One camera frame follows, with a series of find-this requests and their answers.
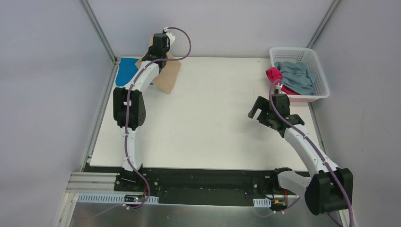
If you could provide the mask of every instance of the white tabletop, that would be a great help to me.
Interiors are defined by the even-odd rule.
[[[270,59],[187,58],[170,95],[144,93],[144,167],[306,171],[279,133],[247,117],[256,98],[268,98]],[[307,103],[291,103],[317,141]],[[123,137],[109,98],[91,166],[122,166]]]

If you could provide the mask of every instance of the gray towel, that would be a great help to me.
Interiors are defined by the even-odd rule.
[[[280,70],[282,83],[300,95],[314,95],[312,84],[316,81],[316,74],[311,72],[305,63],[289,61],[275,62],[274,66]]]

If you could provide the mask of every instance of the blue mat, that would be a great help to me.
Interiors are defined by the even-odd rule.
[[[135,65],[138,58],[121,58],[120,68],[118,69],[117,78],[115,84],[118,87],[126,85],[138,72],[138,68]]]

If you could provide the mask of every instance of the metal floor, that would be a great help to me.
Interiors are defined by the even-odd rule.
[[[80,203],[74,209],[70,227],[335,227],[327,215],[314,216],[300,201],[284,215],[276,213],[267,218],[258,217],[271,213],[268,208],[198,206],[198,205],[145,205],[127,211],[116,207],[107,213],[93,216],[115,204]]]

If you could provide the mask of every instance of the blue cloth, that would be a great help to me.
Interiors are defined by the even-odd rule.
[[[118,74],[115,79],[117,87],[126,85],[137,73],[138,67],[135,65],[137,58],[121,58]]]
[[[281,72],[283,85],[300,95],[314,95],[312,84],[316,81],[316,74],[311,72],[305,63],[284,61],[275,62],[274,66]]]

